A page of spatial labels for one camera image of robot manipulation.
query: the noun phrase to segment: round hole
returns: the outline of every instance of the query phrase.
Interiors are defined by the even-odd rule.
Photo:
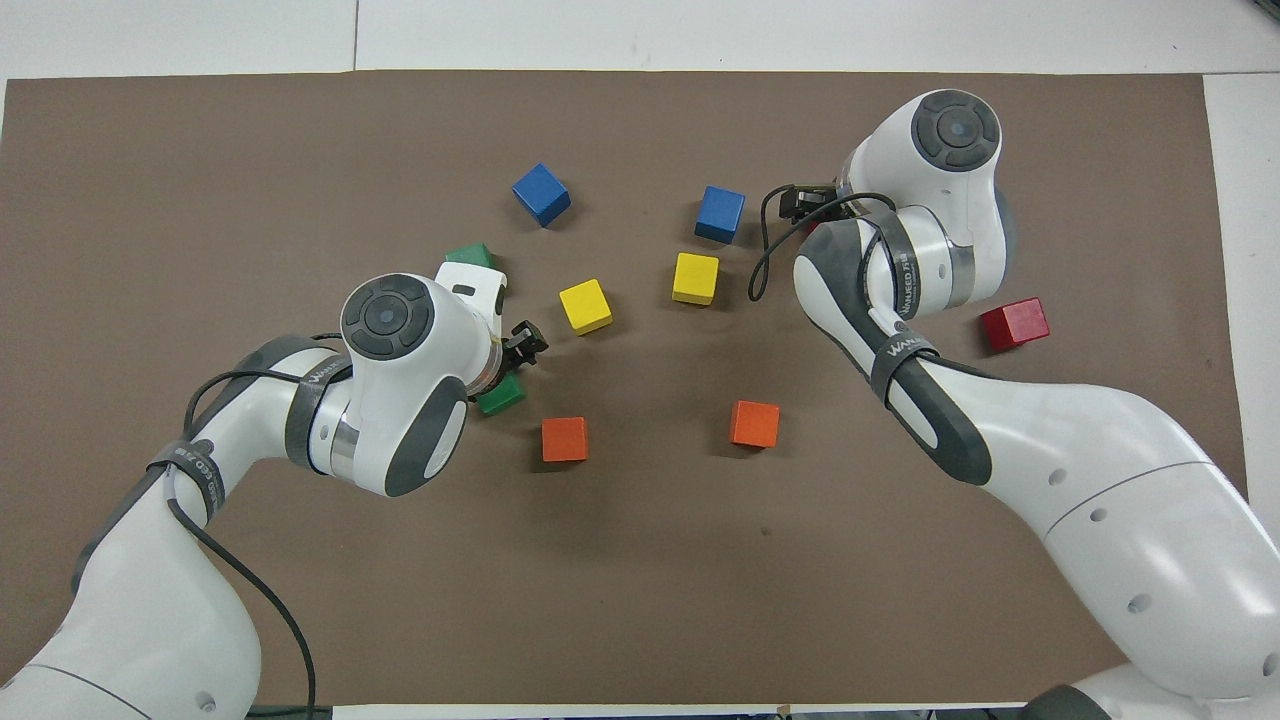
[[[1151,596],[1147,593],[1135,594],[1133,600],[1129,601],[1129,612],[1134,615],[1151,607]]]

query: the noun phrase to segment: black cable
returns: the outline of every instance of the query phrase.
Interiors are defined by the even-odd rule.
[[[191,439],[192,437],[192,425],[196,421],[195,420],[196,407],[200,405],[200,398],[204,397],[206,392],[209,392],[219,383],[234,378],[271,378],[292,383],[302,380],[302,378],[297,375],[291,375],[288,373],[280,373],[276,370],[228,370],[225,373],[219,373],[209,378],[198,388],[196,388],[196,392],[192,393],[191,400],[187,402],[187,413],[183,416],[183,423],[182,423],[183,437],[186,437],[187,439]],[[302,652],[302,664],[306,665],[307,670],[307,705],[305,710],[306,710],[306,719],[311,720],[312,716],[315,715],[315,705],[316,705],[315,664],[311,661],[311,650],[307,647],[307,639],[302,635],[302,629],[298,628],[297,621],[293,620],[293,615],[289,612],[289,609],[284,606],[284,602],[275,594],[275,592],[271,591],[271,588],[265,582],[262,582],[261,578],[255,575],[252,570],[250,570],[243,562],[241,562],[234,555],[232,555],[229,550],[219,544],[218,541],[210,537],[209,533],[206,533],[202,528],[200,528],[200,525],[196,525],[196,523],[192,521],[191,518],[188,518],[187,514],[182,511],[182,506],[178,505],[177,498],[170,497],[168,500],[168,503],[169,503],[169,511],[178,520],[178,523],[180,523],[183,528],[187,528],[187,532],[195,536],[196,539],[198,539],[205,547],[207,547],[215,555],[218,555],[218,557],[221,557],[224,562],[230,565],[237,573],[241,574],[242,578],[248,580],[250,584],[257,588],[257,591],[262,593],[262,597],[265,597],[275,607],[275,611],[280,614],[280,618],[283,618],[284,623],[289,626],[289,632],[293,633],[293,639],[298,643],[298,650]],[[248,715],[252,717],[278,717],[284,715],[292,715],[294,712],[297,711],[269,711],[268,714],[261,714],[261,715],[250,712]]]
[[[957,363],[955,360],[950,360],[950,359],[943,357],[941,355],[933,355],[931,352],[920,352],[920,354],[916,355],[916,357],[919,357],[920,360],[928,360],[929,363],[933,363],[934,365],[942,365],[943,368],[948,368],[951,370],[959,370],[961,373],[968,373],[970,375],[977,375],[979,378],[986,378],[988,380],[998,380],[1000,379],[996,375],[992,375],[992,374],[988,374],[988,373],[983,373],[982,370],[979,370],[977,368],[972,368],[969,365],[965,365],[964,363]]]
[[[305,712],[307,708],[303,705],[294,707],[288,707],[284,710],[250,710],[246,717],[284,717],[285,715],[297,715],[298,712]]]
[[[234,378],[273,378],[276,380],[287,380],[296,383],[302,380],[297,375],[289,375],[287,373],[280,373],[276,370],[228,370],[225,373],[218,373],[216,375],[205,380],[196,392],[192,393],[191,400],[187,402],[187,414],[182,419],[182,434],[187,439],[191,439],[191,427],[196,423],[196,406],[200,405],[200,398],[205,396],[214,386],[224,380],[230,380]]]
[[[788,188],[786,186],[782,186],[782,191],[786,191],[786,190],[788,190]],[[777,193],[777,188],[774,188],[774,191],[771,191],[771,192]],[[818,208],[814,208],[814,210],[812,213],[809,213],[808,215],[805,215],[805,217],[808,218],[808,217],[820,215],[822,213],[826,213],[827,210],[831,210],[832,208],[838,208],[840,205],[844,205],[845,202],[852,202],[854,200],[878,200],[878,201],[883,202],[884,205],[888,205],[890,210],[897,211],[897,205],[887,195],[881,195],[879,192],[855,192],[852,195],[844,195],[844,196],[837,197],[837,199],[835,199],[835,200],[832,200],[829,202],[823,202]],[[764,206],[762,204],[762,206],[760,206],[760,220],[762,220],[760,222],[760,236],[764,238],[764,254],[760,255],[759,261],[755,263],[755,268],[751,270],[751,278],[746,283],[746,297],[751,302],[758,302],[762,297],[764,297],[764,290],[769,284],[769,272],[768,272],[769,255],[773,255],[773,251],[777,250],[778,247],[781,247],[782,243],[786,242],[788,237],[791,237],[797,231],[800,231],[800,228],[808,225],[808,223],[804,220],[804,218],[800,218],[800,222],[797,222],[796,224],[794,224],[790,228],[787,228],[787,231],[785,233],[782,233],[776,241],[769,242],[768,241],[768,229],[765,228],[765,224],[764,224],[764,214],[765,214],[764,213]],[[759,288],[756,288],[756,281],[762,279],[762,278],[763,278],[763,282],[760,282],[759,283]]]
[[[767,215],[767,210],[769,208],[769,200],[773,200],[778,195],[782,195],[783,192],[786,192],[788,190],[794,190],[794,188],[795,188],[795,184],[792,184],[792,183],[780,184],[778,187],[774,187],[773,190],[771,190],[769,192],[767,192],[764,195],[764,200],[760,200],[760,242],[763,243],[762,249],[764,250],[764,270],[763,270],[764,274],[762,275],[763,279],[760,282],[763,284],[765,284],[765,286],[769,284],[769,258],[768,258],[769,256],[769,223],[768,223],[768,218],[765,217]]]

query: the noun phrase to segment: black strap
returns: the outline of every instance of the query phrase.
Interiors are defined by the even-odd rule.
[[[924,340],[924,336],[909,329],[890,337],[876,351],[868,382],[872,386],[872,392],[882,404],[888,405],[888,383],[893,379],[893,373],[902,366],[902,363],[906,363],[908,357],[918,352],[938,354],[937,348]]]
[[[311,423],[320,410],[320,401],[329,384],[351,377],[351,357],[333,355],[307,370],[293,391],[293,402],[284,419],[284,452],[294,465],[319,473],[311,462]]]
[[[207,439],[196,442],[175,439],[147,464],[148,470],[173,465],[187,473],[196,482],[200,495],[205,498],[206,523],[214,519],[214,515],[221,510],[223,502],[227,501],[227,486],[223,484],[223,474],[218,469],[218,462],[214,462],[212,452],[214,443]]]
[[[888,208],[872,210],[858,219],[874,227],[884,242],[893,268],[893,311],[904,320],[910,320],[920,309],[920,261],[915,258],[915,247],[911,246],[902,220]]]

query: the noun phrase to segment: wooden block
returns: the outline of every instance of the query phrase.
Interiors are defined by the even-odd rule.
[[[525,398],[525,388],[520,386],[516,373],[507,373],[502,382],[489,392],[476,397],[476,405],[485,415],[494,415]]]
[[[694,305],[710,305],[716,299],[718,274],[719,258],[692,252],[676,255],[676,282],[671,287],[671,299]]]
[[[733,404],[733,416],[730,420],[730,442],[749,447],[773,447],[778,445],[778,419],[782,409],[767,402],[739,400]]]
[[[547,418],[543,420],[543,461],[586,460],[586,418]]]
[[[1048,320],[1044,319],[1044,307],[1041,306],[1039,297],[1010,302],[983,313],[982,328],[987,333],[987,343],[996,352],[1048,336]]]
[[[489,268],[490,270],[498,269],[493,263],[493,255],[489,254],[489,249],[483,242],[451,250],[444,254],[444,260],[448,263],[470,263],[481,268]]]
[[[737,232],[737,220],[742,217],[742,205],[746,196],[741,192],[707,186],[703,191],[703,204],[698,208],[698,222],[694,224],[694,234],[723,242],[733,242]]]
[[[525,210],[529,210],[529,214],[544,228],[570,205],[568,190],[564,183],[541,163],[534,165],[534,169],[516,181],[516,184],[511,186],[511,191],[516,193],[516,200]]]
[[[600,281],[595,278],[562,290],[561,305],[564,306],[570,327],[577,334],[598,331],[613,322],[613,313],[609,311],[609,304],[604,300],[604,290],[600,287]]]

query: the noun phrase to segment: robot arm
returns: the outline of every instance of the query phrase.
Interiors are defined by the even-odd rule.
[[[65,620],[0,692],[0,717],[243,719],[257,635],[166,495],[204,527],[268,457],[384,496],[421,486],[448,461],[467,397],[547,347],[529,324],[499,341],[504,286],[500,273],[452,263],[434,282],[383,275],[343,309],[349,363],[294,336],[246,357],[239,370],[298,382],[232,380],[157,457],[86,547]]]
[[[1240,698],[1274,697],[1280,555],[1196,442],[1121,391],[1004,382],[947,363],[905,322],[998,287],[1010,242],[992,182],[995,122],[959,91],[891,115],[846,163],[845,179],[846,192],[899,200],[896,217],[819,225],[794,266],[800,304],[942,470],[1032,527],[1132,660],[1074,694],[1055,691],[1057,710],[1037,701],[1027,717],[1120,717],[1126,707],[1124,717],[1143,717],[1134,708],[1152,698],[1164,701],[1151,717],[1176,717],[1179,707],[1221,715]],[[928,154],[937,141],[922,140],[927,131],[945,150]],[[969,165],[947,167],[948,152]],[[957,272],[957,258],[972,259],[972,272]],[[950,287],[938,282],[947,277]]]

